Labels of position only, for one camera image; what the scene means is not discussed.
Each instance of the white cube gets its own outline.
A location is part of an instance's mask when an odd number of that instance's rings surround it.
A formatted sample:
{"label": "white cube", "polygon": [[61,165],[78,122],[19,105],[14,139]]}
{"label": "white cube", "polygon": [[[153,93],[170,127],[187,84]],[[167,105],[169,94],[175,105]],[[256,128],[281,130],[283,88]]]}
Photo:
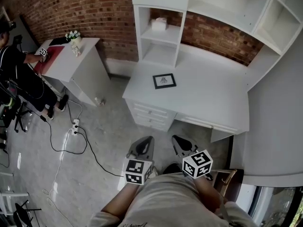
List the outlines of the white cube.
{"label": "white cube", "polygon": [[205,149],[199,153],[183,158],[182,170],[196,179],[209,173],[212,165],[213,159]]}
{"label": "white cube", "polygon": [[137,159],[124,160],[123,176],[128,183],[144,185],[152,173],[152,162]]}

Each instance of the white flowers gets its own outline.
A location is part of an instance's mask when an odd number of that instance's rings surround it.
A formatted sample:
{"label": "white flowers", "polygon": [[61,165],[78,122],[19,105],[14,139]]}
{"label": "white flowers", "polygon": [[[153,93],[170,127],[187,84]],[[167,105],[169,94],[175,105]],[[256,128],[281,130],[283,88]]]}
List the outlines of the white flowers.
{"label": "white flowers", "polygon": [[69,35],[65,34],[65,37],[69,38],[69,39],[75,39],[75,38],[79,37],[80,35],[81,34],[77,30],[75,30],[74,32],[70,31]]}

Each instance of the potted plant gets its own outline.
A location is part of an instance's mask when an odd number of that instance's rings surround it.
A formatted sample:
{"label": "potted plant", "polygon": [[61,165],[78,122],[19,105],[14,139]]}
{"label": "potted plant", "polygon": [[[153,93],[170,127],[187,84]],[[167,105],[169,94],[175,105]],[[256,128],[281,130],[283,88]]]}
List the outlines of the potted plant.
{"label": "potted plant", "polygon": [[75,30],[74,32],[70,31],[70,34],[65,34],[66,39],[70,39],[72,42],[74,42],[76,45],[79,45],[82,38],[80,37],[80,33]]}

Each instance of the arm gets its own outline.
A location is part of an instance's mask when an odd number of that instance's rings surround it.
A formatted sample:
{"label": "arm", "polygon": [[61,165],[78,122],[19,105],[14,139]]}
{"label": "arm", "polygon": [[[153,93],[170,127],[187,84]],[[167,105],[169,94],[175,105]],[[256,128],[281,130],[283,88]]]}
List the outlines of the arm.
{"label": "arm", "polygon": [[128,183],[102,210],[101,212],[123,218],[136,196],[139,185]]}
{"label": "arm", "polygon": [[23,63],[25,64],[34,63],[40,60],[41,60],[41,55],[27,54]]}
{"label": "arm", "polygon": [[204,177],[194,179],[194,183],[199,192],[199,197],[204,206],[211,212],[215,212],[220,207],[221,195],[211,186],[211,184]]}

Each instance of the red mat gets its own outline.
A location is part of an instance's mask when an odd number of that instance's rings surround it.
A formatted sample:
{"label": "red mat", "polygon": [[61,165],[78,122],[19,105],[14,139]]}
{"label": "red mat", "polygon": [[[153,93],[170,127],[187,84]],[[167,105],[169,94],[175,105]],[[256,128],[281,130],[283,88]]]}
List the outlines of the red mat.
{"label": "red mat", "polygon": [[52,63],[63,50],[64,46],[52,46],[47,49],[47,53],[51,56],[48,62],[38,62],[34,68],[39,74],[45,75],[45,73],[50,69]]}

